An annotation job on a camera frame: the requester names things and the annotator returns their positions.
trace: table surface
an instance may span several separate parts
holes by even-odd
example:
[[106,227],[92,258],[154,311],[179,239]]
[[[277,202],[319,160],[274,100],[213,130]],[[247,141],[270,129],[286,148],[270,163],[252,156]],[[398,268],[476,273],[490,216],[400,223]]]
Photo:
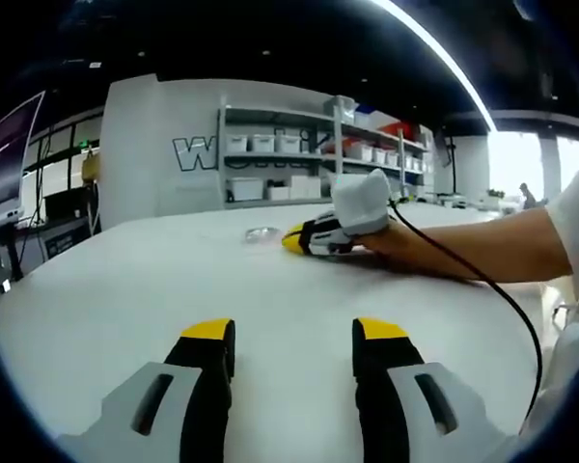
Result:
[[[228,462],[362,461],[351,374],[351,322],[397,323],[427,362],[474,388],[487,415],[518,430],[536,374],[527,329],[490,288],[402,276],[364,260],[247,244],[327,210],[301,205],[122,224],[44,264],[0,299],[0,355],[51,436],[78,434],[101,400],[143,364],[162,362],[199,321],[236,322]],[[486,220],[474,210],[401,207],[418,226]],[[540,320],[536,285],[504,288]]]

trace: black ceiling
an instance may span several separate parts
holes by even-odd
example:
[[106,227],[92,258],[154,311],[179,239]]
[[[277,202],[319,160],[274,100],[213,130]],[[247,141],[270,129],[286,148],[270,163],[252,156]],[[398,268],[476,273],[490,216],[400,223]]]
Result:
[[[455,57],[489,108],[579,117],[568,66],[511,0],[396,3]],[[43,0],[0,10],[9,25],[0,114],[47,89],[40,126],[102,105],[112,81],[149,72],[350,95],[431,126],[474,109],[431,50],[368,0]]]

